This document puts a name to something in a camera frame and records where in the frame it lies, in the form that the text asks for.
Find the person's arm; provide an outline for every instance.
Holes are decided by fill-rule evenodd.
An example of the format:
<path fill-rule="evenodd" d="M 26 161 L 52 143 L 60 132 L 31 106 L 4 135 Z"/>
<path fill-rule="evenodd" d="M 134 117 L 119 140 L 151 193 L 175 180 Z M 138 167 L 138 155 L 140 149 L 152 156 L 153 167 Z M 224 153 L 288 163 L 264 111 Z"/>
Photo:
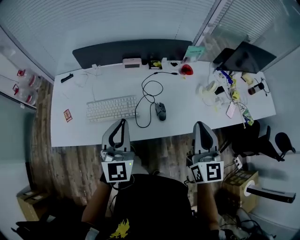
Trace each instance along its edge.
<path fill-rule="evenodd" d="M 83 211 L 81 221 L 95 224 L 97 220 L 105 217 L 107 203 L 112 187 L 100 182 L 91 200 Z"/>
<path fill-rule="evenodd" d="M 208 224 L 210 230 L 220 230 L 217 205 L 209 183 L 197 184 L 198 215 Z"/>

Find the red card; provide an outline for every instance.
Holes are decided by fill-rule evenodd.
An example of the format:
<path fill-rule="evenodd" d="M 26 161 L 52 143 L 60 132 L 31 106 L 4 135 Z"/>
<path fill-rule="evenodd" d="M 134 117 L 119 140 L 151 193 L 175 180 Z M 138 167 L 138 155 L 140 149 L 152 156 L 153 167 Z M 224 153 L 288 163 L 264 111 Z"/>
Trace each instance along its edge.
<path fill-rule="evenodd" d="M 66 111 L 64 111 L 64 115 L 65 115 L 65 119 L 67 120 L 67 122 L 72 120 L 72 115 L 68 109 Z"/>

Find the black marker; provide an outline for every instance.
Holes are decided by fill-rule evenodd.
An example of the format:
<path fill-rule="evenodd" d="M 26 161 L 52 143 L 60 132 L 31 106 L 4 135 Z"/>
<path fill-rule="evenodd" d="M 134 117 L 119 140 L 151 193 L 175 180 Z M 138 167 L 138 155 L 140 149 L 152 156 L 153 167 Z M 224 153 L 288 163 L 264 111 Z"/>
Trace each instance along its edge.
<path fill-rule="evenodd" d="M 67 77 L 65 77 L 65 78 L 63 78 L 63 79 L 61 79 L 61 83 L 64 83 L 66 80 L 68 80 L 68 79 L 70 79 L 70 78 L 72 78 L 74 75 L 72 74 L 72 73 L 70 73 L 70 75 L 69 76 L 67 76 Z"/>

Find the white blind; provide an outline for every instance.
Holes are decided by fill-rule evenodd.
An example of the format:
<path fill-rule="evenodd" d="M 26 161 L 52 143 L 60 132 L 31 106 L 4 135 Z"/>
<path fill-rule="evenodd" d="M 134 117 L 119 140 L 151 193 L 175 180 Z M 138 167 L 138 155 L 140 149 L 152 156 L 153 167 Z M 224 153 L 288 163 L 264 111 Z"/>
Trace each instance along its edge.
<path fill-rule="evenodd" d="M 214 30 L 247 36 L 254 43 L 275 19 L 285 14 L 282 0 L 228 0 L 214 23 Z"/>
<path fill-rule="evenodd" d="M 0 23 L 52 75 L 74 49 L 131 39 L 193 41 L 215 0 L 3 0 Z"/>

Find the cardboard box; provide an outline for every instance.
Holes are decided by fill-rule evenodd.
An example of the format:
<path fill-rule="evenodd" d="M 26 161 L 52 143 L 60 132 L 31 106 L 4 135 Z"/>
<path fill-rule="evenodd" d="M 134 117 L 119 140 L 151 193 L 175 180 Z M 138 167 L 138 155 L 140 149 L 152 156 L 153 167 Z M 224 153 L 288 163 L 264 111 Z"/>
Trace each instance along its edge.
<path fill-rule="evenodd" d="M 48 211 L 50 196 L 47 193 L 29 191 L 17 195 L 20 208 L 27 221 L 39 221 Z"/>
<path fill-rule="evenodd" d="M 255 208 L 258 201 L 258 196 L 254 194 L 250 196 L 244 195 L 245 187 L 250 180 L 253 180 L 255 185 L 258 185 L 257 171 L 241 170 L 227 179 L 223 184 L 223 188 L 234 196 L 231 198 L 231 201 L 234 201 L 237 207 L 243 208 L 246 212 L 250 212 Z"/>

